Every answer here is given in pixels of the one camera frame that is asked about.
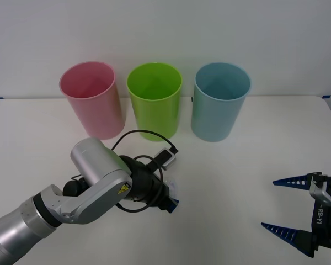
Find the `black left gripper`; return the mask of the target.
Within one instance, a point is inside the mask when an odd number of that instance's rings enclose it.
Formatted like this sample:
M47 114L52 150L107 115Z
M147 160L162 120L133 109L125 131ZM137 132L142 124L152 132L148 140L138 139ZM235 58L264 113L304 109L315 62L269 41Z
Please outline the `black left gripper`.
M170 188L167 184L161 183L160 179L153 176L153 187L151 199L156 200L151 204L151 207L165 210L168 213L172 213L179 204L179 200L176 200L170 196Z

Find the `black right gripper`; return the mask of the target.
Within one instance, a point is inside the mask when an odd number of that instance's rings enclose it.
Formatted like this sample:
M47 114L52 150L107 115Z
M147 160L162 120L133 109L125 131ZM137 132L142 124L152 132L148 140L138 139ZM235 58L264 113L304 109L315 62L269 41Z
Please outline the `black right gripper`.
M322 246L331 249L331 180L313 178L322 172L273 181L273 185L309 190L315 200L312 215L312 232L276 226L262 222L269 232L285 241L307 257L314 257L315 250Z

